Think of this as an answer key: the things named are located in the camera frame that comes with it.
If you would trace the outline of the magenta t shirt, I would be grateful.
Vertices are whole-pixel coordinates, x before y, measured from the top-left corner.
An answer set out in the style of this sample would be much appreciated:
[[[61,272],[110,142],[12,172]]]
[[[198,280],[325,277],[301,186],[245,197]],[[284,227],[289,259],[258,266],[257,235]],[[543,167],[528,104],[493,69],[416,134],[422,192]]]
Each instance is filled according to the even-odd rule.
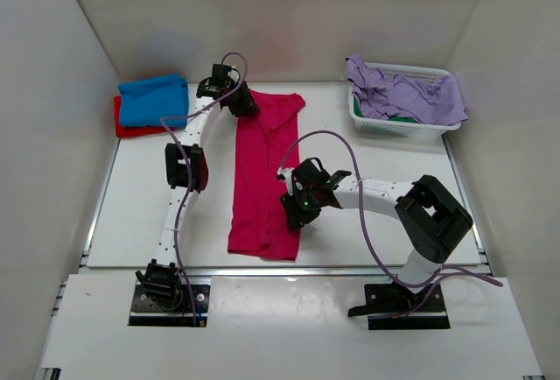
[[[273,261],[293,261],[299,232],[288,229],[280,198],[286,186],[277,180],[284,154],[299,139],[298,94],[253,91],[258,116],[238,119],[235,135],[233,217],[227,251]]]

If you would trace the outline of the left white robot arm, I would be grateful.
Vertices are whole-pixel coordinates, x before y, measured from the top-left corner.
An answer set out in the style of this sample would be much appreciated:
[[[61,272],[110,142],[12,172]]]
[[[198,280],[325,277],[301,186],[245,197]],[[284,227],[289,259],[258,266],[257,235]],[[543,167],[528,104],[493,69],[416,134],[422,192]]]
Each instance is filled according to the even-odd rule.
[[[244,74],[223,62],[214,64],[209,77],[199,83],[193,113],[180,135],[173,134],[164,149],[165,173],[170,188],[169,210],[156,255],[136,278],[143,296],[165,312],[189,304],[193,288],[185,277],[178,251],[183,220],[207,187],[209,170],[204,144],[223,109],[235,117],[260,113]]]

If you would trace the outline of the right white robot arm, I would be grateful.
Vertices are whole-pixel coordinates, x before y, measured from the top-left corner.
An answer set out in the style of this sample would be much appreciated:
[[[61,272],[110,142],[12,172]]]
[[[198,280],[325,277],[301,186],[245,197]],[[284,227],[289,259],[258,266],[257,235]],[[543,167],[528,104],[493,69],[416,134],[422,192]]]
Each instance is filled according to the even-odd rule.
[[[356,209],[398,220],[412,245],[400,272],[378,305],[349,310],[351,317],[388,312],[413,312],[422,304],[445,262],[473,226],[463,205],[435,177],[412,182],[361,178],[355,172],[329,173],[316,158],[295,168],[281,168],[277,179],[286,185],[281,203],[288,228],[301,229],[317,219],[323,208]]]

